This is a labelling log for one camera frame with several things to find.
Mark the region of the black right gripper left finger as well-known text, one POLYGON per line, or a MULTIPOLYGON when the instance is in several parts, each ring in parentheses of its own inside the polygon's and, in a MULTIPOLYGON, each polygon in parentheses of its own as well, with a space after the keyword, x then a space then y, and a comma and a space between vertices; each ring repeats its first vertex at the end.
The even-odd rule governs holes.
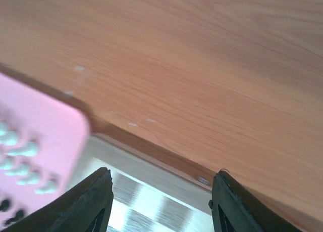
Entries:
POLYGON ((114 199, 112 186, 111 171, 101 167, 5 231, 107 231, 114 199))

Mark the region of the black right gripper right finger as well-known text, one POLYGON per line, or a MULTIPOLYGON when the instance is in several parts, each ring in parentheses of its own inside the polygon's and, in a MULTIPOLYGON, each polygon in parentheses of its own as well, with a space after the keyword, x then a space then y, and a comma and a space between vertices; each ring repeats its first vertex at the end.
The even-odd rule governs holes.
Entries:
POLYGON ((216 173, 208 203, 214 231, 300 231, 274 213, 225 169, 216 173))

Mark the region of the white chess bishop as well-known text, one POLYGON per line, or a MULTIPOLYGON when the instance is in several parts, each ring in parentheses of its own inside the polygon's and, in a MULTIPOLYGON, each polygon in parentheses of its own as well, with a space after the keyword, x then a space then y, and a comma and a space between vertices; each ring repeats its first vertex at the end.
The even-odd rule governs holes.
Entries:
POLYGON ((32 157, 35 156, 39 151, 39 146, 35 142, 28 142, 26 145, 11 149, 7 152, 9 156, 26 156, 32 157))

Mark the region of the white chess queen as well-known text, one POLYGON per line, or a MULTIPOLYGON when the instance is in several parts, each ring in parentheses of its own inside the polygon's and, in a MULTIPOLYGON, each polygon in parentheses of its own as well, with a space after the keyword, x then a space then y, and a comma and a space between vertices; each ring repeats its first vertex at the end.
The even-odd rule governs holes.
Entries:
POLYGON ((0 135, 5 135, 8 132, 8 125, 5 122, 0 122, 0 135))

